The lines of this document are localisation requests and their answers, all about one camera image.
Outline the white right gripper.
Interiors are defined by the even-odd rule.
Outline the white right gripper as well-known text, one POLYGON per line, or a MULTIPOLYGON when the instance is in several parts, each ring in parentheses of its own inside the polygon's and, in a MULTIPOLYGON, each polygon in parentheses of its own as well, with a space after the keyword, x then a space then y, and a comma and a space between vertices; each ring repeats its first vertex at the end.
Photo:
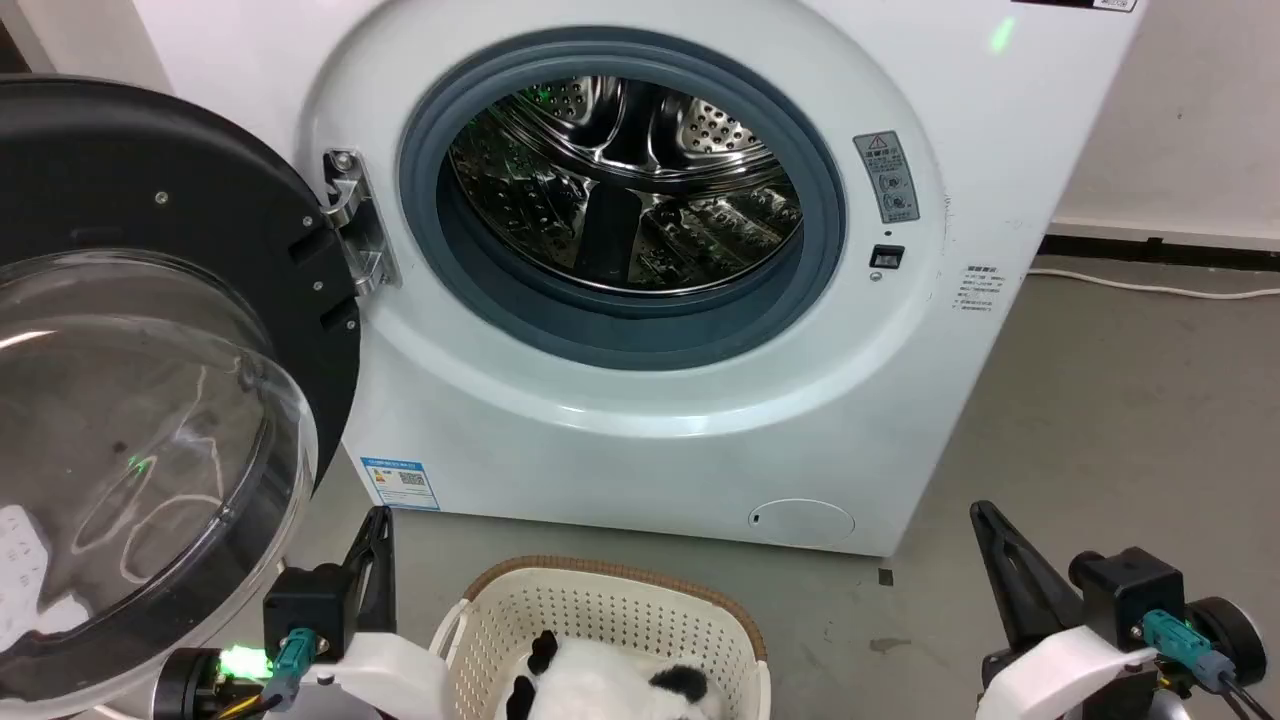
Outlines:
POLYGON ((974 502, 970 519, 1009 648, 1037 644, 995 675, 980 720, 1059 720, 1126 667, 1156 659, 1152 647, 1120 651, 1079 626, 1075 588, 993 502, 974 502))

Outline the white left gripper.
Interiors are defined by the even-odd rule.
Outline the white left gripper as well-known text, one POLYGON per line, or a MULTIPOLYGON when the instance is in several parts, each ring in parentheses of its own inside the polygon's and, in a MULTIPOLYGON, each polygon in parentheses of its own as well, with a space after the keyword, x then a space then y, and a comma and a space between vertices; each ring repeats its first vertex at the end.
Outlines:
POLYGON ((370 509, 343 562, 348 629, 335 664, 315 664, 298 693, 298 720, 453 720, 445 660, 397 630, 396 532, 390 509, 370 509))

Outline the white front-load washing machine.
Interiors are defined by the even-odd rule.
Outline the white front-load washing machine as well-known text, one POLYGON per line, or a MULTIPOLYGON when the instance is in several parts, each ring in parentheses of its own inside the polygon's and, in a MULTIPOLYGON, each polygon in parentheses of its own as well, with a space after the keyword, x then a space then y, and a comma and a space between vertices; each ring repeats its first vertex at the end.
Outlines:
POLYGON ((401 273, 357 296, 340 446, 421 462, 443 512, 768 544, 755 507, 813 498, 890 556, 936 474, 1151 0, 131 0, 169 90, 314 188, 353 149, 401 273), (838 169, 845 246, 785 333, 722 363, 625 372, 477 318, 413 241, 397 179, 417 101, 476 51, 580 26, 708 47, 778 85, 838 169), (852 138, 893 131, 920 219, 884 224, 852 138), (877 243, 906 249, 869 268, 877 243), (993 313, 951 307, 997 266, 993 313))

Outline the blue energy label sticker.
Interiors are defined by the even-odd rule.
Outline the blue energy label sticker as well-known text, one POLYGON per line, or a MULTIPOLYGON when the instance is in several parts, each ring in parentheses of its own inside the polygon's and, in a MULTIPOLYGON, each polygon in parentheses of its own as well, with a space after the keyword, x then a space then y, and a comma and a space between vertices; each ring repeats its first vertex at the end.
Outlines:
POLYGON ((360 465, 375 503, 434 512, 442 510, 421 462, 361 457, 360 465))

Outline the round white filter cover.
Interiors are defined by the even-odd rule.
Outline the round white filter cover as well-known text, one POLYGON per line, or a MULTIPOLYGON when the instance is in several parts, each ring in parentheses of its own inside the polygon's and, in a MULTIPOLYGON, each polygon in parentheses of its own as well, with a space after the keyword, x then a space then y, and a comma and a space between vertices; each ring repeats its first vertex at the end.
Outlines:
POLYGON ((748 515, 748 528, 769 544, 826 550, 847 539, 854 518, 844 509, 813 498, 778 498, 748 515))

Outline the white perforated laundry basket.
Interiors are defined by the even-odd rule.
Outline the white perforated laundry basket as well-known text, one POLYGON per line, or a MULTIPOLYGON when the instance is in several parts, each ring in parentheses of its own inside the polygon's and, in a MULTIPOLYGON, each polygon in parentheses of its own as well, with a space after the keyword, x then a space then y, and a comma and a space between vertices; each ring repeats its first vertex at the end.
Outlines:
POLYGON ((458 720, 506 720, 506 696, 544 630, 604 644, 646 675, 671 661, 699 666, 724 720, 771 720, 765 642, 735 600, 654 571, 548 555, 489 568, 436 628, 430 651, 448 665, 458 720))

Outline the black and white panda plush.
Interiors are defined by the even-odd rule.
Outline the black and white panda plush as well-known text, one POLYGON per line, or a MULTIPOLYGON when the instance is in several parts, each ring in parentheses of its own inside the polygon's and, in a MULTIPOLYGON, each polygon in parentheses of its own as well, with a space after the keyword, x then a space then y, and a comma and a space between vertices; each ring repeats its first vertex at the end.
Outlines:
POLYGON ((691 660, 641 661, 612 644, 532 639, 498 720, 728 720, 724 693, 691 660))

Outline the small printed text label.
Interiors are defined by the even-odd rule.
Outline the small printed text label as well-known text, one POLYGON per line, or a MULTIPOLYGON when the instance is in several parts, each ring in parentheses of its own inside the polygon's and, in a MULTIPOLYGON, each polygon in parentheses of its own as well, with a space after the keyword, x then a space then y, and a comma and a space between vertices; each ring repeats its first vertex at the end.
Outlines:
POLYGON ((951 307, 968 313, 993 313, 1006 281, 1005 273, 997 266, 966 265, 960 273, 951 307))

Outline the white printed cloth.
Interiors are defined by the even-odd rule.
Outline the white printed cloth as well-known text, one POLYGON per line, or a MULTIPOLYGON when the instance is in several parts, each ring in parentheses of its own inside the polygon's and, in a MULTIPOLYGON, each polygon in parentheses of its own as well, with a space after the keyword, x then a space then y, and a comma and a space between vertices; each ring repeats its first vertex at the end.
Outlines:
POLYGON ((19 505, 0 509, 0 653, 31 633, 69 632, 90 620, 73 593, 42 600, 49 548, 19 505))

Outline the grey rubber door gasket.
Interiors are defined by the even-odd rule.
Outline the grey rubber door gasket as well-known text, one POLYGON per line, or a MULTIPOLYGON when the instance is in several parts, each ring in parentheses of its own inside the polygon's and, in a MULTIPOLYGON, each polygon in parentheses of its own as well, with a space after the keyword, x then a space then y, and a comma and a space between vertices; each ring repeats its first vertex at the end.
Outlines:
POLYGON ((847 228, 831 150, 778 85, 708 47, 635 28, 545 29, 476 51, 417 101, 399 146, 397 179, 415 243, 463 306, 531 348, 611 370, 686 370, 774 340, 829 287, 847 228), (737 117, 780 160, 801 201, 803 224, 790 246, 732 284, 663 297, 580 287, 507 255, 462 195, 449 146, 495 100, 571 76, 663 85, 737 117))

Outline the chrome door hinge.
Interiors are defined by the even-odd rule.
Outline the chrome door hinge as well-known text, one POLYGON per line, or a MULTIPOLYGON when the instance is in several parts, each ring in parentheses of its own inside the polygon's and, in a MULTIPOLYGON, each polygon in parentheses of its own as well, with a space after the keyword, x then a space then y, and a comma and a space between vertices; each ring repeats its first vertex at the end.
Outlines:
POLYGON ((362 156, 353 149, 329 149, 323 169, 326 219, 339 236, 357 295, 399 287, 401 272, 362 156))

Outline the black baseboard strip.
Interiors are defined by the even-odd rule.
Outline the black baseboard strip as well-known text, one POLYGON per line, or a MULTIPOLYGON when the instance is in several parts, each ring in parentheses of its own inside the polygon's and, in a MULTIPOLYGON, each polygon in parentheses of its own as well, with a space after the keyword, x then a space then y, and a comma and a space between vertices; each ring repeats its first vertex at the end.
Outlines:
POLYGON ((1162 237, 1115 240, 1046 234, 1039 243, 1037 255, 1171 266, 1198 266, 1215 270, 1260 272, 1280 275, 1280 251, 1170 243, 1162 237))

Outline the grey warning sticker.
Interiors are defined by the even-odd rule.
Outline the grey warning sticker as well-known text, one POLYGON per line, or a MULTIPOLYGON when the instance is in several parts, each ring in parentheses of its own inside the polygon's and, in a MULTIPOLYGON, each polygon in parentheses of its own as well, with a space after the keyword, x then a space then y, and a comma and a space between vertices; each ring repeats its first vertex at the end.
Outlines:
POLYGON ((920 211, 906 154, 893 131, 852 138, 876 195, 884 224, 916 222, 920 211))

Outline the stainless steel drum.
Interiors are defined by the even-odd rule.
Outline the stainless steel drum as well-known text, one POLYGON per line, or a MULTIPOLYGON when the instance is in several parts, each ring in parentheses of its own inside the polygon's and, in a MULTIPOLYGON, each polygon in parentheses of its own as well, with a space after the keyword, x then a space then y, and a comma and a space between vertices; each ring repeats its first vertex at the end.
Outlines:
POLYGON ((448 158, 507 255, 604 293, 732 284, 803 224, 790 176, 753 129, 640 79, 571 76, 508 94, 466 123, 448 158))

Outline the black round door with glass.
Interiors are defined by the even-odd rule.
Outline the black round door with glass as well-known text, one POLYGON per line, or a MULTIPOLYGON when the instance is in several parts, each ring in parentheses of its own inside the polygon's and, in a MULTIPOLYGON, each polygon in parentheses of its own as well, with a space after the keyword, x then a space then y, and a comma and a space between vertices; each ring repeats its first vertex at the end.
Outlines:
POLYGON ((154 682, 259 592, 346 428, 353 278, 274 149, 166 94, 0 76, 0 509, 78 628, 0 653, 0 720, 154 682))

